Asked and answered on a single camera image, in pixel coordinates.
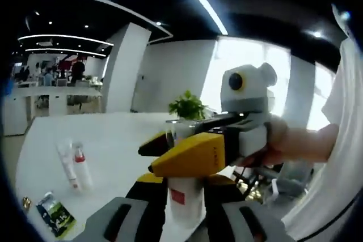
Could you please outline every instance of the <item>green package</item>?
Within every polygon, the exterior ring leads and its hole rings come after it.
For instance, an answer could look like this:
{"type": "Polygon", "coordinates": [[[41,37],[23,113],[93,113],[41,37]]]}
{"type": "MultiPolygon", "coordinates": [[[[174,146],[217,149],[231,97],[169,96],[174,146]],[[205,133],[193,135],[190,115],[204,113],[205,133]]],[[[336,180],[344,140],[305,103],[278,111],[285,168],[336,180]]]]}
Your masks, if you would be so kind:
{"type": "Polygon", "coordinates": [[[52,192],[45,194],[36,207],[56,238],[63,238],[76,222],[61,202],[54,198],[52,192]]]}

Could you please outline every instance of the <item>white pillar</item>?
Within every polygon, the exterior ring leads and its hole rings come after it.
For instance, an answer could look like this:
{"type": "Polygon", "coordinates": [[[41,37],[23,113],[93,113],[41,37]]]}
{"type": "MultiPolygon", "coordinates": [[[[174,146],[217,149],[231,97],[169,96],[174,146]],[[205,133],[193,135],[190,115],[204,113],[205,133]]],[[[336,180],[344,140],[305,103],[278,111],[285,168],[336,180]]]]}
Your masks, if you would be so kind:
{"type": "Polygon", "coordinates": [[[151,31],[129,23],[114,35],[102,87],[102,111],[129,112],[137,73],[151,31]]]}

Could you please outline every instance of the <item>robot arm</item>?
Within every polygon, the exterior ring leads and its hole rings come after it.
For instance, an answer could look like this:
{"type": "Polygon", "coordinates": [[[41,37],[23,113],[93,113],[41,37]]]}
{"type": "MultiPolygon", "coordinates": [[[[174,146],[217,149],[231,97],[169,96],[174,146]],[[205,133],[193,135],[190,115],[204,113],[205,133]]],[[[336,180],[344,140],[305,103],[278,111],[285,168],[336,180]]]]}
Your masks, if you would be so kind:
{"type": "Polygon", "coordinates": [[[159,241],[165,222],[168,177],[204,180],[210,241],[293,241],[282,222],[243,195],[227,177],[215,175],[238,159],[260,151],[267,141],[267,86],[276,82],[271,66],[247,65],[225,72],[222,110],[228,114],[198,121],[196,134],[172,146],[172,135],[156,135],[139,154],[160,156],[125,198],[115,198],[92,215],[73,241],[159,241]]]}

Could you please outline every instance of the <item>black ceiling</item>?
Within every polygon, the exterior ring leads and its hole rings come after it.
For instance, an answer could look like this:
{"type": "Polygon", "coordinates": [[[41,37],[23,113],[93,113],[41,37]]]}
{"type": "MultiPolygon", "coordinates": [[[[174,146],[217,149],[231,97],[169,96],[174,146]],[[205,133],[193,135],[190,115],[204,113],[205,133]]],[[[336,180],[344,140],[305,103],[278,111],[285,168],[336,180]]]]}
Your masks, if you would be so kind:
{"type": "MultiPolygon", "coordinates": [[[[125,6],[151,21],[160,21],[162,27],[173,34],[165,41],[213,39],[220,34],[216,24],[197,0],[110,0],[125,6]]],[[[303,14],[296,15],[292,22],[270,18],[268,14],[243,14],[231,10],[228,0],[208,0],[225,24],[230,35],[251,37],[271,41],[292,49],[296,55],[308,61],[319,60],[331,69],[337,67],[339,51],[337,44],[344,38],[343,33],[335,33],[331,41],[315,39],[303,33],[298,26],[305,22],[303,14]]],[[[331,28],[338,29],[331,12],[331,2],[342,5],[344,9],[356,12],[358,3],[353,0],[279,0],[292,3],[301,9],[311,11],[317,20],[323,20],[331,28]]],[[[61,34],[88,37],[107,41],[122,26],[133,22],[152,31],[151,40],[167,36],[160,29],[113,6],[93,0],[12,0],[9,27],[9,52],[26,53],[25,49],[39,48],[36,43],[50,38],[17,38],[36,34],[61,34]]],[[[69,48],[109,54],[111,47],[78,39],[54,37],[54,48],[69,48]]]]}

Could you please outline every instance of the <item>ceiling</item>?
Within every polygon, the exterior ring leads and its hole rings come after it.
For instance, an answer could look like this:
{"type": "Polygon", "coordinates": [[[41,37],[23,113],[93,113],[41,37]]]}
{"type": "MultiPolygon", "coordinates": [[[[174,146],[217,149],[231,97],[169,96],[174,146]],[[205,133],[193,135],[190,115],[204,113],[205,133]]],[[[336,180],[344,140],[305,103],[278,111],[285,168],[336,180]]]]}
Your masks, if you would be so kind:
{"type": "MultiPolygon", "coordinates": [[[[288,47],[298,57],[311,62],[318,60],[333,70],[339,63],[338,48],[345,35],[335,23],[331,2],[349,11],[355,11],[356,7],[349,0],[208,1],[229,35],[266,40],[288,47]],[[324,38],[316,39],[306,31],[322,31],[324,38]]],[[[128,22],[151,30],[150,41],[169,37],[167,33],[173,36],[156,43],[215,39],[221,34],[198,0],[11,0],[10,4],[8,22],[12,34],[9,35],[9,53],[24,57],[37,52],[27,49],[42,48],[37,43],[52,38],[50,48],[60,49],[54,52],[74,49],[90,52],[81,53],[87,56],[101,54],[99,57],[103,58],[112,47],[99,42],[67,37],[18,39],[53,34],[112,43],[112,35],[128,22]],[[117,5],[150,21],[126,12],[117,5]],[[162,22],[161,27],[156,26],[155,22],[162,22]]]]}

